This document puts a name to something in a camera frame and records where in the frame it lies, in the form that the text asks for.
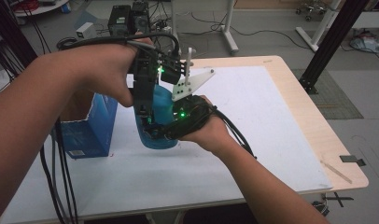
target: gray floor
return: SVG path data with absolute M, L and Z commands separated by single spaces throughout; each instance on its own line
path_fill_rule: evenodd
M 91 18 L 84 14 L 84 4 L 70 14 L 59 10 L 51 11 L 36 17 L 52 50 L 55 43 L 67 36 L 75 35 L 77 27 L 73 26 L 80 19 Z M 221 12 L 194 12 L 202 20 L 220 21 Z M 96 20 L 106 24 L 106 20 Z M 194 20 L 190 13 L 178 16 L 178 31 L 201 33 L 208 31 L 210 23 Z M 250 34 L 260 30 L 282 32 L 293 41 L 306 47 L 295 27 L 301 26 L 312 34 L 319 24 L 315 19 L 306 22 L 304 16 L 298 16 L 294 10 L 248 11 L 237 10 L 233 14 L 232 27 L 240 32 Z M 22 27 L 38 53 L 42 53 L 40 41 L 30 24 Z M 262 32 L 256 35 L 239 35 L 232 30 L 232 35 L 239 47 L 235 56 L 279 55 L 293 69 L 306 68 L 314 53 L 309 49 L 295 46 L 287 37 L 273 32 Z M 231 57 L 223 35 L 219 32 L 205 35 L 179 36 L 183 57 L 187 47 L 197 49 L 197 58 Z M 161 41 L 169 48 L 169 42 Z M 338 134 L 349 152 L 363 159 L 367 165 L 361 169 L 370 180 L 365 189 L 339 192 L 342 197 L 352 197 L 354 201 L 344 201 L 341 207 L 336 201 L 329 201 L 330 213 L 327 218 L 331 223 L 379 223 L 379 59 L 370 53 L 338 49 L 326 68 L 337 84 L 344 90 L 352 103 L 358 108 L 364 119 L 329 120 L 330 126 Z M 154 214 L 157 223 L 173 223 L 175 212 Z

